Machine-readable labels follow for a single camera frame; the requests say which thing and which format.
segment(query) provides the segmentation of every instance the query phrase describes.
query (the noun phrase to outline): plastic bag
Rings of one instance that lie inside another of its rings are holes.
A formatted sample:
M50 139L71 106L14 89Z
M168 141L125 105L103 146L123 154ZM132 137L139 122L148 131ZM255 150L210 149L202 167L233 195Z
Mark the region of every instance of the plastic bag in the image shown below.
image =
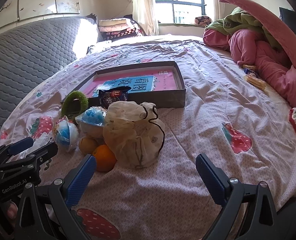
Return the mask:
M104 118L107 110L92 106L75 118L82 133L96 139L103 137Z
M247 74L243 76L243 79L246 80L251 85L259 88L260 90L264 91L266 89L266 82L256 78L255 74Z
M75 124L64 115L55 122L53 136L58 147L70 151L77 146L79 132Z
M153 103L118 101L109 106L103 135L121 166L143 168L157 161L165 125L156 110Z

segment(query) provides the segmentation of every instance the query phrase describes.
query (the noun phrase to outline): green blanket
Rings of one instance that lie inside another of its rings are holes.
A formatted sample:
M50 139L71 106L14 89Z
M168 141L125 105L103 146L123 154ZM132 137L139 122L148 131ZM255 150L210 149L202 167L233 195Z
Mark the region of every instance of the green blanket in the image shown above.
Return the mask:
M236 31L241 29L254 30L264 34L272 48L282 49L281 45L267 31L267 29L262 26L261 22L240 7L235 8L232 13L224 19L212 22L205 28L205 30L207 29L214 29L224 35L233 35Z

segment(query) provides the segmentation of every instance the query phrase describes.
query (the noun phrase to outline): screw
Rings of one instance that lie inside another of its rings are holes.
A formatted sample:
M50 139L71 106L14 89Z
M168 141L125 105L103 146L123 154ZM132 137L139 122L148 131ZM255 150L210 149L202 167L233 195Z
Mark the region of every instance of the screw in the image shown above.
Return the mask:
M261 181L261 182L260 182L260 186L261 186L261 187L268 187L268 184L267 184L267 182L265 182L265 181Z
M25 188L31 188L33 184L31 184L30 182L28 182L26 185L25 185Z
M63 180L62 179L55 179L55 181L54 181L54 184L55 185L60 185L62 183L63 183Z
M232 184L237 184L238 183L238 179L236 179L236 178L230 178L230 183L232 183Z

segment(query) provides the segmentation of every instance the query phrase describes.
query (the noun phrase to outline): orange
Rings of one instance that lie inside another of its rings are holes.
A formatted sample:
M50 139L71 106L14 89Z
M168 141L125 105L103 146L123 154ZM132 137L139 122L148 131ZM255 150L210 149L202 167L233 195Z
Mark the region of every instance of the orange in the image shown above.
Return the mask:
M106 144L98 146L92 154L97 161L97 171L100 172L111 171L117 162L115 154Z
M91 154L98 147L98 143L94 139L84 137L79 142L79 149L84 154Z

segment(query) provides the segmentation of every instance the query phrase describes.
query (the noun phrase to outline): plastic ball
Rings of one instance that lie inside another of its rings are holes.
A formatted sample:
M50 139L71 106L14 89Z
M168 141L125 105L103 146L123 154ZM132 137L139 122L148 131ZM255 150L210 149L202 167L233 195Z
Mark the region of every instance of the plastic ball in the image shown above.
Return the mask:
M70 151L78 142L78 129L66 116L57 120L53 127L53 136L58 147Z
M115 154L106 144L98 146L92 154L96 158L97 171L99 172L111 171L117 162Z
M82 138L79 142L79 149L84 154L92 154L94 150L98 147L98 143L89 138Z

